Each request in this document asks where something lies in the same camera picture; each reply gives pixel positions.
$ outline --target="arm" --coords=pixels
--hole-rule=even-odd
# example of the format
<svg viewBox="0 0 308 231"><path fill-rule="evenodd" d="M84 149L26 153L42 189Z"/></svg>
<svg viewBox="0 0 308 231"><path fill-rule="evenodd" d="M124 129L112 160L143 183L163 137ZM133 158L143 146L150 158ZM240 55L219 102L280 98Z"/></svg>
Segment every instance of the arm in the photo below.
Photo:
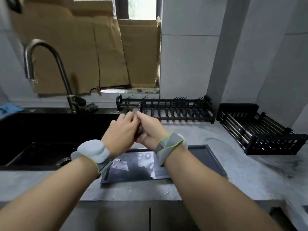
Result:
<svg viewBox="0 0 308 231"><path fill-rule="evenodd" d="M140 112L137 116L146 132L137 141L155 149L169 133L157 119ZM282 231L253 200L182 145L171 152L164 166L200 230Z"/></svg>
<svg viewBox="0 0 308 231"><path fill-rule="evenodd" d="M132 119L132 112L121 114L104 134L102 142L111 160L132 146L139 125L138 119ZM73 160L7 204L0 211L0 230L59 230L97 177L98 169L91 159L81 156Z"/></svg>

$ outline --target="window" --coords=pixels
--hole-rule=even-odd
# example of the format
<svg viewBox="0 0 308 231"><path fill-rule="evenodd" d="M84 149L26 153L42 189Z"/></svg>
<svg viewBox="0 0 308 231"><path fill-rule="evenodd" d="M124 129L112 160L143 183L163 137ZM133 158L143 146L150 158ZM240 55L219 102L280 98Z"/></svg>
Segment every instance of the window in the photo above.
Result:
<svg viewBox="0 0 308 231"><path fill-rule="evenodd" d="M118 19L155 20L161 15L161 0L115 0Z"/></svg>

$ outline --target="hand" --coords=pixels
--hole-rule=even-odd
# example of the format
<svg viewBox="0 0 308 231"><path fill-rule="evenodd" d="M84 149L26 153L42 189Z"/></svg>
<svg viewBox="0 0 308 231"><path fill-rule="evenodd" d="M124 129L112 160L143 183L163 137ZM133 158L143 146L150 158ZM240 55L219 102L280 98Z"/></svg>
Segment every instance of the hand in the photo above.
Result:
<svg viewBox="0 0 308 231"><path fill-rule="evenodd" d="M140 120L134 119L133 112L128 112L127 115L122 113L116 121L111 121L101 140L109 150L111 160L126 152L133 145L139 124Z"/></svg>
<svg viewBox="0 0 308 231"><path fill-rule="evenodd" d="M166 131L158 119L149 117L139 111L137 111L136 115L140 119L145 131L145 133L137 138L137 143L141 143L145 147L155 150L162 138L168 136L170 133Z"/></svg>

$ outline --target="black basket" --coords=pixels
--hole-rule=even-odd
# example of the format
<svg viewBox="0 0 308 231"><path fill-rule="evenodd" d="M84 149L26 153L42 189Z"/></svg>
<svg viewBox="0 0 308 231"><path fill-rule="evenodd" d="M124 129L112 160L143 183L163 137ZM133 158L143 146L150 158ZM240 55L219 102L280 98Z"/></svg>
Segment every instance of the black basket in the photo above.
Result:
<svg viewBox="0 0 308 231"><path fill-rule="evenodd" d="M116 98L117 110L124 108L137 108L140 112L148 114L159 120L192 120L206 121L214 124L215 113L212 108L212 100L209 96L195 100L176 97L175 99L132 99Z"/></svg>
<svg viewBox="0 0 308 231"><path fill-rule="evenodd" d="M256 104L220 104L217 120L233 136L247 155L295 155L308 135L257 113Z"/></svg>

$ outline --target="blue cloth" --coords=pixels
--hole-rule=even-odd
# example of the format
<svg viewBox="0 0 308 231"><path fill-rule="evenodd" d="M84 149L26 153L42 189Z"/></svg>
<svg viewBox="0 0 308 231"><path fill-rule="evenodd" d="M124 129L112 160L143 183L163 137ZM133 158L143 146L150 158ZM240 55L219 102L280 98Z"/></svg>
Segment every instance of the blue cloth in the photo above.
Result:
<svg viewBox="0 0 308 231"><path fill-rule="evenodd" d="M4 115L14 114L20 111L23 111L23 108L12 103L5 103L4 105L0 106L0 118Z"/></svg>

